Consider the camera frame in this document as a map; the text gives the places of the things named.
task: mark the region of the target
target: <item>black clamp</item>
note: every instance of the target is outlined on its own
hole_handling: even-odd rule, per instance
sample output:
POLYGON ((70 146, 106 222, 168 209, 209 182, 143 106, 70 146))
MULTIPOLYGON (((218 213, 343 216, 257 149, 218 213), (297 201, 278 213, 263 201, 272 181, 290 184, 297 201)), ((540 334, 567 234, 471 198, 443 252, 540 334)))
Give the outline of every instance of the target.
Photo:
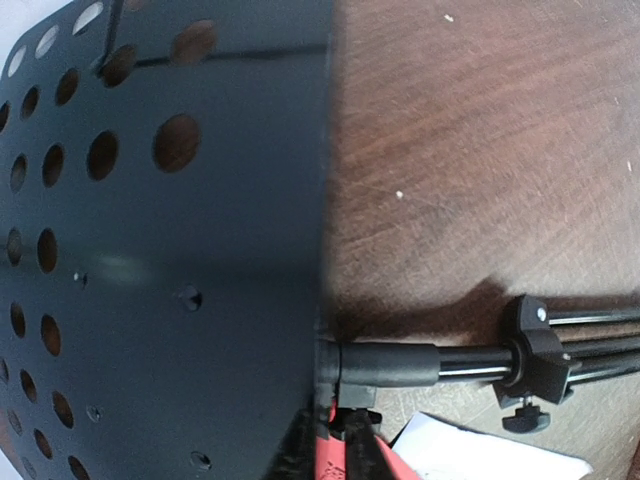
POLYGON ((527 295, 513 300, 505 309, 503 332, 513 351, 512 375, 495 383, 494 390, 501 408, 523 402, 515 415, 502 419, 505 430, 531 433, 550 424, 549 414, 533 405, 539 397, 556 405, 573 393, 569 375, 581 363, 563 351, 562 343, 549 326, 547 306, 527 295))

